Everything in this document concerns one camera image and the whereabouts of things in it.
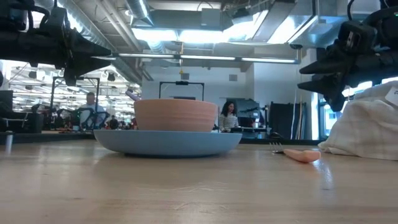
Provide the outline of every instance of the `plate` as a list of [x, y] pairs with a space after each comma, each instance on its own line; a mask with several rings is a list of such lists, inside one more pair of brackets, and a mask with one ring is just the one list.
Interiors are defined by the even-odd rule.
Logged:
[[94, 130], [105, 148], [126, 154], [159, 157], [198, 157], [228, 152], [242, 134], [185, 131]]

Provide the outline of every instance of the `black frame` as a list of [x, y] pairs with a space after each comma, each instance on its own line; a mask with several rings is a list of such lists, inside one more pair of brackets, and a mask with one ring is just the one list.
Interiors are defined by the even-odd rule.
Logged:
[[162, 96], [162, 85], [163, 84], [176, 84], [176, 85], [201, 85], [201, 100], [205, 100], [205, 83], [192, 83], [192, 82], [185, 82], [185, 81], [179, 81], [179, 82], [159, 82], [159, 99], [161, 99]]
[[[54, 104], [54, 91], [56, 88], [55, 81], [57, 79], [62, 79], [63, 77], [52, 77], [52, 87], [51, 87], [51, 100], [50, 100], [50, 108], [52, 109], [53, 104]], [[100, 78], [83, 78], [79, 77], [77, 80], [97, 80], [97, 92], [96, 92], [96, 97], [95, 97], [95, 111], [97, 112], [98, 110], [98, 95], [100, 94]]]

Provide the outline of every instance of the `plastic fork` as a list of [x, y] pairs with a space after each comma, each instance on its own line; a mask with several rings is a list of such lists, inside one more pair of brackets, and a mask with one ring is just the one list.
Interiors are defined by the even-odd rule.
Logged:
[[279, 142], [270, 142], [269, 145], [272, 149], [272, 153], [285, 154], [287, 157], [299, 162], [314, 162], [321, 158], [321, 153], [319, 151], [284, 149], [282, 144]]

